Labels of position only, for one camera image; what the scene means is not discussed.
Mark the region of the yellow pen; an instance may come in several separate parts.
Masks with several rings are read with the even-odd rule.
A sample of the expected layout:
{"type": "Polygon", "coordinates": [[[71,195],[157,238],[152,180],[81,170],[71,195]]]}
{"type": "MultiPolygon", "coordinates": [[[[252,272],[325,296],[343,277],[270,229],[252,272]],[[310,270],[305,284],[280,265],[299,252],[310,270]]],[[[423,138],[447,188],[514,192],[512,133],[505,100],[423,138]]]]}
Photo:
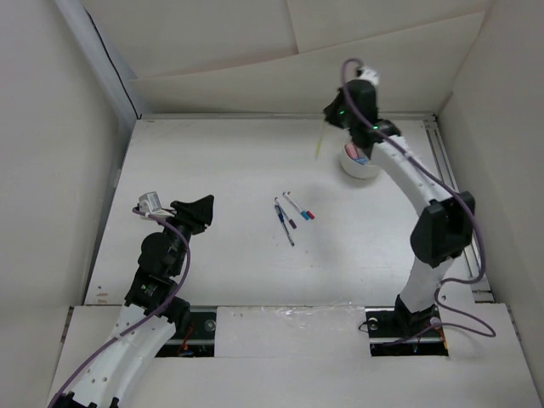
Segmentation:
{"type": "Polygon", "coordinates": [[[318,142],[317,142],[316,147],[315,147],[315,152],[314,152],[314,158],[315,158],[316,161],[319,160],[321,148],[322,148],[322,145],[323,145],[323,140],[325,138],[325,134],[326,134],[326,129],[325,129],[325,127],[322,127],[321,130],[320,130],[320,136],[319,136],[318,142]]]}

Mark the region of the blue ballpoint pen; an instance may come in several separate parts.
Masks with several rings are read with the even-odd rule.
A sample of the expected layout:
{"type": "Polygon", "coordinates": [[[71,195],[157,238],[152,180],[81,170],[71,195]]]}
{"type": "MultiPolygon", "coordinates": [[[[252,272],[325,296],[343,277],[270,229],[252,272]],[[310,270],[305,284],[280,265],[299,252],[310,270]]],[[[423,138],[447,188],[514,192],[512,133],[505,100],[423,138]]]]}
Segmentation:
{"type": "Polygon", "coordinates": [[[291,247],[294,247],[295,242],[292,239],[292,236],[291,236],[291,234],[290,234],[290,232],[289,232],[289,230],[288,230],[288,228],[286,226],[286,220],[285,220],[284,215],[283,215],[283,213],[282,213],[282,211],[280,209],[280,206],[275,204],[274,208],[275,208],[275,212],[277,214],[277,217],[280,220],[281,227],[283,228],[283,230],[284,230],[284,232],[286,234],[286,238],[288,239],[289,244],[291,245],[291,247]]]}

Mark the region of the purple marker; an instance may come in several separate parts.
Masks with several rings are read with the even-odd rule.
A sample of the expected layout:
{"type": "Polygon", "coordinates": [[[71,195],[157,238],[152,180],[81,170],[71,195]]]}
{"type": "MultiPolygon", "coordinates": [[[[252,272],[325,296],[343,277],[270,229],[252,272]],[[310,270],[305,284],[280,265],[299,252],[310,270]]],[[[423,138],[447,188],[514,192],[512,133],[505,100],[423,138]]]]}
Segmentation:
{"type": "Polygon", "coordinates": [[[293,230],[295,230],[297,228],[296,223],[289,217],[286,210],[280,204],[280,201],[279,201],[278,197],[275,197],[275,204],[279,207],[280,212],[281,212],[283,218],[286,220],[286,222],[290,224],[290,226],[292,227],[293,230]]]}

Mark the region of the blue capped white marker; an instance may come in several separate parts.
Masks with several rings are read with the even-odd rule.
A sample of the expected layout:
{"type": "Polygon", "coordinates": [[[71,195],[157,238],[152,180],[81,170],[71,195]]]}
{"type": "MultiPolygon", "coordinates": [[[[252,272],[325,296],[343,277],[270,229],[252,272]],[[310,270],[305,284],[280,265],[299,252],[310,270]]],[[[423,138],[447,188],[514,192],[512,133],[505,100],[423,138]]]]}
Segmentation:
{"type": "Polygon", "coordinates": [[[287,192],[282,193],[286,201],[305,219],[310,220],[309,215],[289,196],[287,192]]]}

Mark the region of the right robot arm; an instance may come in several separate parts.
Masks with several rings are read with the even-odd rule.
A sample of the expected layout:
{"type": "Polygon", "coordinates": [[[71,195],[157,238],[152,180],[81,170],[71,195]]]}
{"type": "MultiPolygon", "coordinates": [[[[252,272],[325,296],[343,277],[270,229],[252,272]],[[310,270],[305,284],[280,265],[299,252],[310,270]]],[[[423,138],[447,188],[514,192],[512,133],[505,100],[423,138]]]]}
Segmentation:
{"type": "Polygon", "coordinates": [[[414,264],[397,296],[393,324],[405,335],[423,328],[434,310],[434,294],[455,258],[473,239],[475,199],[434,177],[414,156],[400,130],[377,112],[377,90],[355,79],[324,109],[325,120],[346,129],[352,142],[401,189],[418,220],[410,235],[414,264]]]}

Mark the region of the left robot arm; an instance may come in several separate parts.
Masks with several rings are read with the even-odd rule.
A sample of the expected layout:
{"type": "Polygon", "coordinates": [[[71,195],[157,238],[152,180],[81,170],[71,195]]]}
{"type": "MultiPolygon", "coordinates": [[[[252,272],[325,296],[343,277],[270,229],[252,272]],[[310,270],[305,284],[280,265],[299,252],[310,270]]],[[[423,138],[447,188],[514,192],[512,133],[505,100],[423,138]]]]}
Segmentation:
{"type": "Polygon", "coordinates": [[[189,329],[190,304],[178,293],[189,273],[190,239],[213,221],[213,195],[162,208],[143,195],[133,213],[162,227],[141,243],[138,268],[116,324],[54,394],[51,407],[123,407],[146,368],[172,337],[189,329]]]}

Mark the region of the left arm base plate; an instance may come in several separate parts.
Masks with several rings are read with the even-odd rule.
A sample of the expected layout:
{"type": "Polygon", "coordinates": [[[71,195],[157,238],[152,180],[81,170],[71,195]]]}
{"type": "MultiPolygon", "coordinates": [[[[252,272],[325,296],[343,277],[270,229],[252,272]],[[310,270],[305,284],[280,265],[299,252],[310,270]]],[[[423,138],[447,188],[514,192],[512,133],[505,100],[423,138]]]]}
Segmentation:
{"type": "Polygon", "coordinates": [[[157,358],[209,358],[214,356],[216,309],[192,309],[190,323],[157,352],[157,358]]]}

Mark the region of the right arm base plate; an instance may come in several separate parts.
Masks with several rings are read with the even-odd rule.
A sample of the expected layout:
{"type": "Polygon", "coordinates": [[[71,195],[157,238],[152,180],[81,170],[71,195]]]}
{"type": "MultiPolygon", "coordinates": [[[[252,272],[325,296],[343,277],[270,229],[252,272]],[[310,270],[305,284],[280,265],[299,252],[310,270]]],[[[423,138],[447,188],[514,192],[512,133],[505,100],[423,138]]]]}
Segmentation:
{"type": "Polygon", "coordinates": [[[439,312],[433,310],[410,326],[402,326],[392,308],[368,308],[358,330],[368,335],[372,357],[448,356],[439,312]]]}

